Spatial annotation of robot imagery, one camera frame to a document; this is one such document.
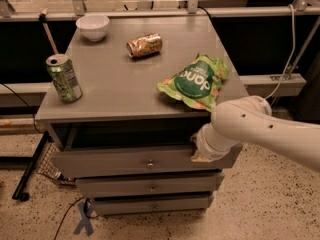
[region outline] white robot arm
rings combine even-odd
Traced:
[[[320,172],[320,125],[272,117],[270,105],[261,97],[219,104],[211,115],[211,124],[199,130],[195,142],[201,156],[214,161],[242,141]]]

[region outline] gray tabletop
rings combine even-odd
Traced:
[[[155,32],[163,39],[161,52],[131,59],[126,43]],[[247,96],[206,16],[114,18],[106,38],[96,43],[81,37],[77,30],[66,54],[73,62],[83,96],[75,103],[64,104],[51,85],[36,120],[77,122],[208,114],[194,112],[156,89],[158,82],[183,70],[198,53],[221,58],[230,68],[219,91],[218,103]]]

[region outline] cabinet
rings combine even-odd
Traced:
[[[158,32],[163,49],[129,58],[126,41]],[[246,96],[207,17],[111,19],[107,38],[90,43],[76,31],[67,51],[83,90],[63,104],[49,89],[36,115],[60,152],[53,163],[91,198],[100,215],[206,209],[241,150],[223,159],[194,163],[190,137],[210,122],[156,90],[156,84],[189,65],[197,53],[223,58],[230,68],[218,102]]]

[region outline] green chip bag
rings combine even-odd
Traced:
[[[222,59],[199,55],[183,71],[157,84],[157,90],[194,109],[212,112],[229,69]]]

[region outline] bowl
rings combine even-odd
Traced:
[[[96,42],[107,35],[109,21],[105,15],[86,15],[76,21],[76,26],[82,36]]]

